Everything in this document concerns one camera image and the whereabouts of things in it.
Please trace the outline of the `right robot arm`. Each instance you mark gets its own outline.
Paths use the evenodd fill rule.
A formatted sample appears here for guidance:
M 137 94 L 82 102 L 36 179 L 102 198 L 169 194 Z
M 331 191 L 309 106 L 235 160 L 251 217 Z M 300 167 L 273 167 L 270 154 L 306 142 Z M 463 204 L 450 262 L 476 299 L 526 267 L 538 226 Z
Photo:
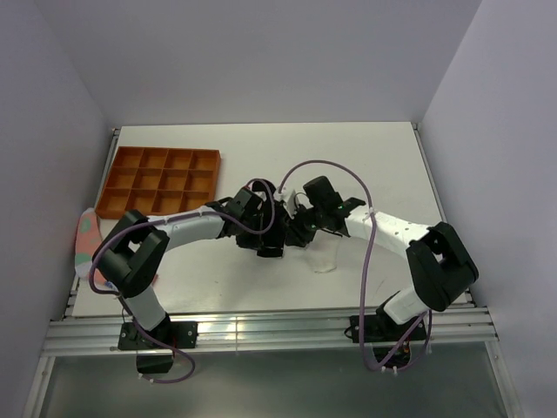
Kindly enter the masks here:
M 343 200 L 325 176 L 303 189 L 308 207 L 298 202 L 293 190 L 276 194 L 288 213 L 291 231 L 301 238 L 300 246 L 307 246 L 318 230 L 367 241 L 363 282 L 375 245 L 407 261 L 411 284 L 376 310 L 377 329 L 384 338 L 398 338 L 408 322 L 427 311 L 445 311 L 479 278 L 460 236 L 446 222 L 427 226 L 376 211 L 362 199 Z

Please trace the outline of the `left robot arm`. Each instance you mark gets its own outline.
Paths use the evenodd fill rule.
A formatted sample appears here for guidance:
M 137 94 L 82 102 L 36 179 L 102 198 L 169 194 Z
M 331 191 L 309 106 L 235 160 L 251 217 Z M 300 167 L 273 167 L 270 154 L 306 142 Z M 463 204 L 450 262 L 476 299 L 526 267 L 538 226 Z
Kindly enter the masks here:
M 264 203 L 273 202 L 273 193 L 273 185 L 254 179 L 234 197 L 197 210 L 170 217 L 147 217 L 131 210 L 118 221 L 94 253 L 91 269 L 115 287 L 112 293 L 138 324 L 142 342 L 148 347 L 161 347 L 170 336 L 169 314 L 152 285 L 165 253 L 200 240 L 268 232 L 273 221 L 262 226 L 253 217 L 261 213 Z

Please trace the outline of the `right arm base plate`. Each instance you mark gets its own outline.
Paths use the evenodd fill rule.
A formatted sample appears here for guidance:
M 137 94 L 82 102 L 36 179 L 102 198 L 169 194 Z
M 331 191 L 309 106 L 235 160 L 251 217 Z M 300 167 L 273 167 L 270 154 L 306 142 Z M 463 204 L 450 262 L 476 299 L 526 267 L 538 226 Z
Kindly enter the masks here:
M 364 316 L 364 341 L 365 343 L 387 343 L 398 341 L 403 334 L 417 320 L 417 317 L 403 325 L 393 322 L 388 316 L 367 314 Z M 349 317 L 349 326 L 344 331 L 345 337 L 352 343 L 359 342 L 359 316 Z

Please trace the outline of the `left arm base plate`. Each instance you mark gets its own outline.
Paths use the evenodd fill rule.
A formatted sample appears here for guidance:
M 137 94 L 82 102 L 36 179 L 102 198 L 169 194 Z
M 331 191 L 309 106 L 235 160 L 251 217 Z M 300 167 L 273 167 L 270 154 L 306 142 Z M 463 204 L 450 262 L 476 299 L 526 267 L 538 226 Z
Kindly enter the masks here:
M 117 349 L 120 351 L 162 349 L 151 339 L 175 348 L 194 348 L 198 337 L 198 323 L 196 321 L 171 321 L 157 330 L 146 331 L 146 333 L 150 338 L 144 337 L 132 322 L 125 322 L 121 326 Z

